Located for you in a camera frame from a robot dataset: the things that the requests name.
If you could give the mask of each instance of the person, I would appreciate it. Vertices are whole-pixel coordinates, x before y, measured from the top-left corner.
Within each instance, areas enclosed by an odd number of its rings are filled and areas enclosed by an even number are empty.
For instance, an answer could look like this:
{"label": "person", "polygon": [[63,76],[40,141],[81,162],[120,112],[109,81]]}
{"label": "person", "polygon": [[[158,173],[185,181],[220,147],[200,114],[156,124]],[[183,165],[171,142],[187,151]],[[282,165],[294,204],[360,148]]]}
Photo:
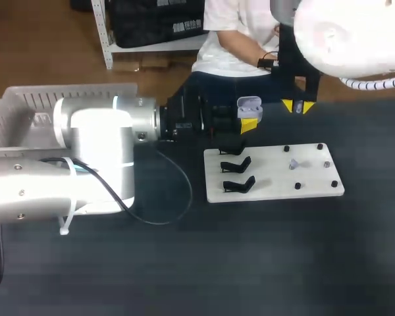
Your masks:
{"label": "person", "polygon": [[244,96],[259,96],[263,104],[279,102],[280,80],[257,67],[259,59],[277,59],[278,26],[269,0],[206,0],[203,28],[208,37],[174,96],[198,85],[210,105],[233,106]]}

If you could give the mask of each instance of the dark jeans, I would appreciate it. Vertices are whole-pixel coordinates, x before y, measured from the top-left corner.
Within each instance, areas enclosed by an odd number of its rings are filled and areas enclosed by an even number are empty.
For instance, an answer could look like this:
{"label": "dark jeans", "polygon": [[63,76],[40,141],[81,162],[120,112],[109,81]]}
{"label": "dark jeans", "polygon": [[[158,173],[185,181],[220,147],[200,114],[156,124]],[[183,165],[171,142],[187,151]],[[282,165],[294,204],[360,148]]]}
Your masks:
{"label": "dark jeans", "polygon": [[201,95],[209,105],[236,106],[237,99],[245,96],[258,96],[262,104],[278,103],[286,95],[284,85],[272,75],[231,78],[215,76],[204,72],[192,72],[175,96],[183,94],[187,86],[199,86]]}

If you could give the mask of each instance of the yellow label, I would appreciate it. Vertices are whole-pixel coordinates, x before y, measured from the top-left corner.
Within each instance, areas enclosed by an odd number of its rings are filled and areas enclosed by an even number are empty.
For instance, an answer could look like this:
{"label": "yellow label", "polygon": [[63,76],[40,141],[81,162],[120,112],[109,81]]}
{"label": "yellow label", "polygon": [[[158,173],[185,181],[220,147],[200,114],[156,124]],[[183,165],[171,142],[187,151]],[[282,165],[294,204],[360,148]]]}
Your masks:
{"label": "yellow label", "polygon": [[257,118],[242,118],[242,134],[257,127]]}
{"label": "yellow label", "polygon": [[289,110],[289,112],[292,113],[292,104],[293,104],[293,101],[292,101],[292,100],[283,99],[282,102],[284,103],[284,105],[286,106],[286,108]]}
{"label": "yellow label", "polygon": [[310,101],[304,101],[303,105],[303,114],[306,114],[308,110],[311,109],[312,106],[314,106],[315,102],[310,102]]}

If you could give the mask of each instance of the black bag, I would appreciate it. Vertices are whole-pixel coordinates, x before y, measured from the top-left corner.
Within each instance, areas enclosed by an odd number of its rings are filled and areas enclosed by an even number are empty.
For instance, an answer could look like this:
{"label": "black bag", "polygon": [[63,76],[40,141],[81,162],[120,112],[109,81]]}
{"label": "black bag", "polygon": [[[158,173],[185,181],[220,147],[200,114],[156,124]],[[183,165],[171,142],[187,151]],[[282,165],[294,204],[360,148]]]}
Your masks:
{"label": "black bag", "polygon": [[111,0],[110,15],[156,17],[178,14],[203,14],[205,0]]}
{"label": "black bag", "polygon": [[110,4],[111,28],[121,48],[206,33],[203,30],[204,0],[112,0]]}

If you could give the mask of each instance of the metal shelf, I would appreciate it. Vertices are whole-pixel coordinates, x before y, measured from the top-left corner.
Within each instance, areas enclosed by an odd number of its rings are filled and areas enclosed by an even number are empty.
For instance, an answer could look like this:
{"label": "metal shelf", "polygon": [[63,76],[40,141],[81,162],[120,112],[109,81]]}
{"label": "metal shelf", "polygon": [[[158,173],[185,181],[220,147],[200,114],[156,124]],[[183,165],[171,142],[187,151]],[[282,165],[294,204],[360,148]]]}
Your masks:
{"label": "metal shelf", "polygon": [[113,69],[113,53],[137,53],[146,51],[193,51],[199,50],[206,40],[207,34],[195,36],[193,38],[179,39],[177,41],[169,41],[135,48],[121,48],[117,46],[113,38],[109,35],[105,22],[105,5],[104,0],[91,0],[93,14],[101,48],[105,59],[107,69]]}

